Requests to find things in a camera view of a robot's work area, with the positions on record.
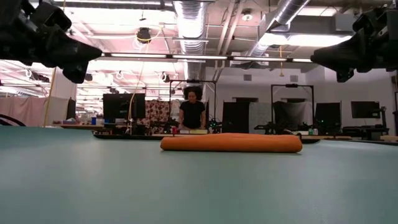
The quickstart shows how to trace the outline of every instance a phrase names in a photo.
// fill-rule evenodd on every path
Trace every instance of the dark hair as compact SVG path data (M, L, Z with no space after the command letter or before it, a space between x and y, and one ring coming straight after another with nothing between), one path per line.
M200 86L188 86L184 88L184 98L187 100L188 99L188 94L190 92L194 92L195 95L197 96L197 100L201 100L201 97L203 95L203 90L201 89Z

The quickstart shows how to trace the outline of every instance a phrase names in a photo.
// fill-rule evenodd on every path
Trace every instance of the person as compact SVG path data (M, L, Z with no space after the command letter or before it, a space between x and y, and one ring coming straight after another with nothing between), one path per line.
M206 112L205 105L200 101L202 97L200 86L189 86L184 89L185 101L180 106L180 129L205 129Z

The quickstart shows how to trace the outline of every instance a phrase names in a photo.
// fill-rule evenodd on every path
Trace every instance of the white wall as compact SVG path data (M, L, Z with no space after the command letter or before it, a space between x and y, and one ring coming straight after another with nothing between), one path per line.
M315 86L315 102L342 102L343 126L381 124L381 119L353 119L351 115L351 101L379 101L380 106L387 108L387 127L390 134L394 134L394 86L390 75L385 70L375 69L355 73L346 83L337 83L334 71L319 66L306 74L306 81Z
M214 69L206 68L206 78L211 80ZM268 69L242 70L240 68L225 68L217 83L217 107L216 117L223 118L223 102L233 102L235 97L259 98L259 102L271 102L271 84L290 83L290 75L298 75L297 84L305 84L305 74L299 69L283 69L284 77L280 76L280 70L272 72ZM243 81L244 74L251 74L252 81ZM311 100L310 89L289 89L274 87L274 101L281 98L307 98ZM210 101L210 114L214 114L214 94L208 88L205 90L205 99Z

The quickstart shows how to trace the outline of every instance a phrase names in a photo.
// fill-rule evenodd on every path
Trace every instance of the black chair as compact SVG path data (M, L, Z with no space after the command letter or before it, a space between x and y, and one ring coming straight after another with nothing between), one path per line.
M23 126L23 127L26 126L24 123L18 121L18 120L15 119L15 118L12 118L12 117L7 116L7 115L4 115L4 114L0 114L0 125L3 125L3 126L12 126L12 124L8 123L8 122L5 121L5 120L12 121L13 123L18 124L19 126Z

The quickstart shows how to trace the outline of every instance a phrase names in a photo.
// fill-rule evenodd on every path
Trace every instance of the laboratory room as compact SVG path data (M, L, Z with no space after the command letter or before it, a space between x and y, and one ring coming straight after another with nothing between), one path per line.
M0 1L0 223L398 220L398 6Z

